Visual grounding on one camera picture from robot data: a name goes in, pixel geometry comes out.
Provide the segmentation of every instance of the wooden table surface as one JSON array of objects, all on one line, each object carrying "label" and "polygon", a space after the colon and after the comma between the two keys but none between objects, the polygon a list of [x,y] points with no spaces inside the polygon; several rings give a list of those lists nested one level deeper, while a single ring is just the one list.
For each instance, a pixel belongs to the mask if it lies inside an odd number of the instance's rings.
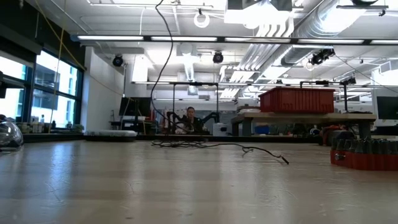
[{"label": "wooden table surface", "polygon": [[51,142],[0,153],[0,223],[397,223],[398,172],[330,164],[314,144],[158,148]]},{"label": "wooden table surface", "polygon": [[243,113],[234,117],[231,122],[239,123],[245,118],[252,118],[253,122],[267,123],[333,123],[344,121],[375,121],[375,114],[283,114],[283,113]]}]

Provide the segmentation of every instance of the box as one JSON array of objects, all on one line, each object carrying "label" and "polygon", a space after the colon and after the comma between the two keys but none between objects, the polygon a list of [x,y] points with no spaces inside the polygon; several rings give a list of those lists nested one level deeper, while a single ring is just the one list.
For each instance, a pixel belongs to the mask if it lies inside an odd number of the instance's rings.
[{"label": "box", "polygon": [[274,113],[333,113],[334,90],[276,87],[261,95],[262,112]]}]

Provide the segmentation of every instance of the black cable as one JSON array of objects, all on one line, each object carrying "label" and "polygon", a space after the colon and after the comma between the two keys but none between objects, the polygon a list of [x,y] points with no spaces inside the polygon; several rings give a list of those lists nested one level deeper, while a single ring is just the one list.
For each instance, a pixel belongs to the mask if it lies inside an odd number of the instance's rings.
[{"label": "black cable", "polygon": [[159,147],[196,147],[199,149],[204,149],[204,148],[209,148],[209,147],[216,147],[216,146],[239,146],[242,148],[243,151],[243,155],[242,157],[244,157],[244,155],[246,155],[249,152],[254,151],[255,149],[260,150],[260,151],[264,151],[268,154],[270,154],[272,157],[278,158],[278,159],[282,159],[287,165],[289,164],[288,160],[285,159],[282,155],[274,155],[273,153],[271,153],[270,151],[268,151],[267,149],[261,149],[259,147],[252,147],[252,146],[242,146],[240,144],[236,144],[236,143],[219,143],[219,144],[214,144],[214,145],[204,145],[203,143],[205,142],[188,142],[188,141],[152,141],[152,146],[159,146]]},{"label": "black cable", "polygon": [[336,56],[336,58],[340,59],[343,63],[345,63],[346,65],[348,65],[349,67],[351,67],[355,72],[358,72],[359,74],[361,74],[361,75],[363,75],[364,77],[370,79],[370,80],[373,81],[374,83],[376,83],[376,84],[378,84],[378,85],[380,85],[380,86],[383,86],[384,88],[386,88],[386,89],[388,89],[388,90],[390,90],[390,91],[393,91],[394,93],[398,93],[398,91],[395,91],[395,90],[393,90],[392,88],[388,88],[388,87],[386,87],[385,85],[382,85],[382,84],[376,82],[376,81],[373,80],[371,77],[369,77],[369,76],[363,74],[362,72],[358,71],[358,69],[352,67],[348,62],[344,61],[343,59],[341,59],[341,58],[340,58],[339,56],[337,56],[336,54],[335,54],[335,56]]},{"label": "black cable", "polygon": [[161,5],[161,4],[163,3],[163,1],[164,1],[164,0],[161,0],[161,1],[155,6],[155,10],[156,10],[156,12],[161,16],[161,18],[162,18],[163,21],[164,21],[164,24],[166,25],[167,32],[169,33],[170,42],[171,42],[172,45],[171,45],[171,47],[170,47],[169,56],[167,57],[167,60],[166,60],[166,62],[164,63],[162,69],[160,70],[159,76],[157,77],[156,82],[155,82],[154,86],[152,87],[152,89],[151,89],[151,91],[150,91],[150,102],[151,102],[152,107],[154,108],[154,110],[155,110],[158,114],[160,114],[161,117],[163,117],[163,119],[165,119],[165,121],[170,121],[173,125],[176,125],[172,120],[168,119],[168,118],[167,118],[166,116],[164,116],[158,109],[156,109],[155,103],[154,103],[154,98],[153,98],[153,94],[154,94],[155,87],[156,87],[157,83],[159,82],[160,77],[162,76],[162,73],[163,73],[164,69],[166,68],[167,64],[169,63],[169,60],[170,60],[170,57],[172,56],[173,48],[174,48],[173,35],[172,35],[171,31],[170,31],[169,24],[167,23],[165,17],[162,15],[162,13],[158,10],[158,6]]}]

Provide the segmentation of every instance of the computer monitor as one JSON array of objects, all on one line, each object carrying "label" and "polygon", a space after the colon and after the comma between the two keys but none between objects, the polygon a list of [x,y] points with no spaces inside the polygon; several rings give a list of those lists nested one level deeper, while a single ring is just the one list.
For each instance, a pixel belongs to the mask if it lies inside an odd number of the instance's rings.
[{"label": "computer monitor", "polygon": [[377,110],[379,119],[398,119],[398,97],[378,96]]},{"label": "computer monitor", "polygon": [[122,98],[119,116],[150,116],[150,97]]}]

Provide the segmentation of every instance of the white wall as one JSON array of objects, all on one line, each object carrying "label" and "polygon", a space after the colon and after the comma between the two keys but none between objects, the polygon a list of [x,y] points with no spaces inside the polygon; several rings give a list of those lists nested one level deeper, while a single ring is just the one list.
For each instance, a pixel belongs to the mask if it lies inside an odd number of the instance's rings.
[{"label": "white wall", "polygon": [[111,111],[119,113],[124,76],[99,58],[92,47],[86,48],[81,102],[81,123],[86,130],[110,129]]}]

